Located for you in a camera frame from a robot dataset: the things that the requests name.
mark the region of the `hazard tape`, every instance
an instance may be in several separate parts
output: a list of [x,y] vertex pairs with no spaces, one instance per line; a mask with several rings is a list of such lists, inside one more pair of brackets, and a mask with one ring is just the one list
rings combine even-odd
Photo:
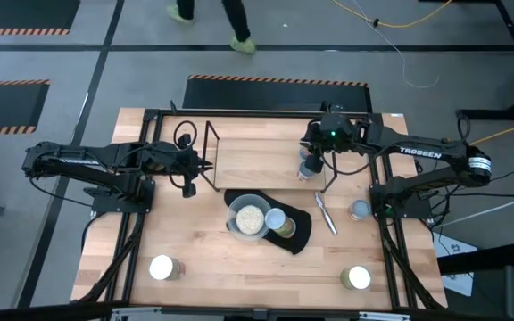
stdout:
[[69,29],[61,28],[0,28],[0,36],[65,36]]
[[51,80],[15,80],[15,81],[0,81],[0,86],[8,85],[51,85]]
[[365,86],[365,87],[368,86],[367,83],[356,82],[356,81],[309,80],[309,79],[267,78],[267,77],[191,75],[188,77],[188,79],[255,81],[255,82],[271,82],[271,83],[283,83],[283,84],[307,84],[307,85],[337,85],[337,86]]
[[0,135],[31,134],[37,129],[36,126],[11,126],[1,127]]

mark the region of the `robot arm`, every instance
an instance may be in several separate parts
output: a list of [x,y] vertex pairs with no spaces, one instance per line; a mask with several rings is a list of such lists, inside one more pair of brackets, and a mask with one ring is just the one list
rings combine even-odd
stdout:
[[410,178],[392,177],[385,185],[373,186],[372,198],[396,208],[405,205],[415,193],[448,185],[483,186],[491,177],[491,159],[474,146],[446,139],[402,135],[391,128],[363,121],[352,124],[343,114],[327,113],[321,120],[312,120],[300,144],[311,154],[305,166],[316,173],[322,170],[321,159],[325,152],[372,153],[375,156],[402,153],[449,164],[449,168]]
[[[85,189],[95,197],[95,206],[100,203],[96,199],[101,198],[102,203],[112,206],[100,211],[123,211],[122,203],[143,203],[148,208],[151,200],[147,199],[153,192],[151,175],[170,176],[172,184],[182,189],[183,197],[194,196],[192,181],[199,173],[211,169],[210,165],[198,157],[189,145],[189,135],[184,135],[178,146],[156,142],[82,147],[42,142],[27,150],[22,169],[31,179],[64,176],[98,185]],[[182,176],[184,184],[175,184],[172,176]]]

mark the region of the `yellow shoe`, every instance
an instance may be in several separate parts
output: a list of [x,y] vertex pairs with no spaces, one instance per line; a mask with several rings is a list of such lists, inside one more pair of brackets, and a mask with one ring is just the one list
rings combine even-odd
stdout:
[[168,5],[166,7],[166,11],[168,12],[168,15],[175,21],[186,24],[186,25],[192,25],[194,24],[194,20],[188,20],[184,19],[179,15],[179,8],[177,4]]
[[257,51],[257,49],[255,48],[255,43],[250,38],[248,38],[244,42],[241,42],[241,41],[237,40],[237,38],[235,36],[233,36],[231,38],[231,42],[229,43],[229,46],[233,50],[237,51],[238,53],[242,53],[242,54],[255,54],[255,51]]

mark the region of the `cylindrical container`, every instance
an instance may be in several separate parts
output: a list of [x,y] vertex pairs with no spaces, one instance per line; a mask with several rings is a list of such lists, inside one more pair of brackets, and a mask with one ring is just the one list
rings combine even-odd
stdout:
[[370,273],[365,267],[347,267],[340,274],[340,283],[349,290],[362,290],[370,285]]
[[315,173],[312,170],[307,169],[304,166],[304,161],[303,161],[303,162],[301,162],[301,166],[299,166],[299,171],[296,175],[297,175],[297,177],[299,177],[299,180],[305,182],[305,181],[308,181],[309,179],[311,179],[315,175]]
[[177,259],[159,255],[150,263],[150,275],[156,280],[178,280],[186,272],[186,267]]
[[265,225],[279,236],[289,238],[296,232],[293,219],[285,215],[282,209],[270,209],[265,215]]
[[363,220],[370,215],[370,205],[366,201],[358,200],[350,206],[348,214],[354,220]]
[[301,160],[306,160],[309,155],[311,155],[311,153],[307,151],[306,148],[299,149],[299,156],[301,156]]

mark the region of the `small bowl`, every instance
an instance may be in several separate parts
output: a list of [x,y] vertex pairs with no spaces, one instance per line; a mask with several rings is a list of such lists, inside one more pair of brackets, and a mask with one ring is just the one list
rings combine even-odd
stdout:
[[[247,235],[242,233],[239,230],[236,222],[237,213],[244,208],[245,206],[253,205],[254,207],[261,210],[263,213],[263,227],[261,230],[253,235]],[[228,229],[231,234],[233,234],[236,238],[244,241],[254,241],[259,240],[267,232],[269,232],[269,228],[265,225],[265,214],[271,209],[271,206],[264,198],[257,196],[255,194],[245,194],[237,197],[228,208]]]

